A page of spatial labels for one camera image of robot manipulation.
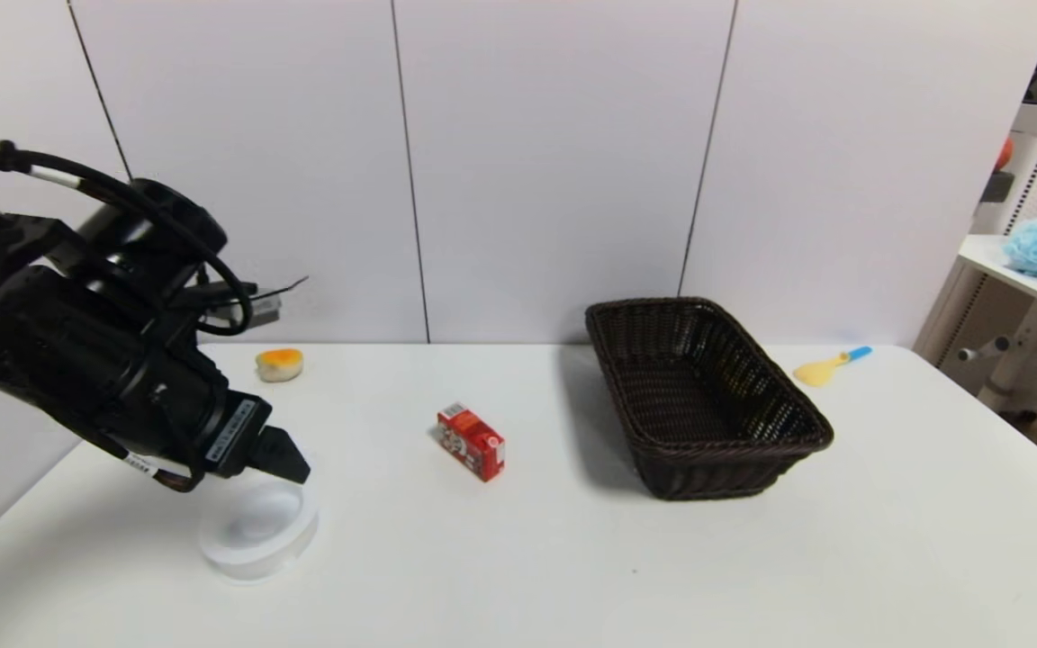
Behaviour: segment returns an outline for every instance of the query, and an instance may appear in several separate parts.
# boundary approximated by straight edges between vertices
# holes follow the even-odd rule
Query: blue handle
[[[861,357],[869,356],[872,350],[875,349],[872,349],[871,347],[859,347],[853,350],[848,350],[847,356],[850,357],[850,362],[853,362],[859,360]]]

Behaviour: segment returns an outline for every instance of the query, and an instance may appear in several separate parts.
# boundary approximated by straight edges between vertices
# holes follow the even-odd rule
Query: white wall
[[[676,294],[732,1],[396,7],[431,340]]]
[[[58,153],[122,177],[63,0],[0,0],[0,140]],[[97,202],[20,175],[0,174],[0,208],[78,225]],[[0,394],[0,514],[78,438]]]
[[[75,0],[135,176],[226,229],[270,287],[311,279],[248,339],[425,341],[387,0]]]
[[[740,0],[684,294],[910,344],[1037,61],[1037,0]]]

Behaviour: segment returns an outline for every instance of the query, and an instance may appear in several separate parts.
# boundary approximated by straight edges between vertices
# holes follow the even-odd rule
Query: white shelf
[[[1006,242],[1007,236],[972,234],[962,242],[962,247],[958,248],[958,258],[987,275],[994,276],[1000,282],[1037,299],[1037,278],[1007,267],[1008,258],[1003,251]]]

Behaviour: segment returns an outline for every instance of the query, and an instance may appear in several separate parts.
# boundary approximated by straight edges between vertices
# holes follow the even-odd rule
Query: toy spatula
[[[835,376],[835,369],[838,366],[850,364],[850,362],[867,356],[870,351],[871,347],[859,347],[847,353],[840,353],[839,356],[831,360],[811,362],[811,364],[794,369],[794,377],[798,378],[798,382],[802,382],[804,385],[822,387],[831,382],[832,376]]]

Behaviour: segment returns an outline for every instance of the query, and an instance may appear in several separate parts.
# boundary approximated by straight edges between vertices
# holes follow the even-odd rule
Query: orange sponge
[[[258,354],[258,377],[267,383],[284,383],[302,373],[302,353],[297,348],[277,348]]]

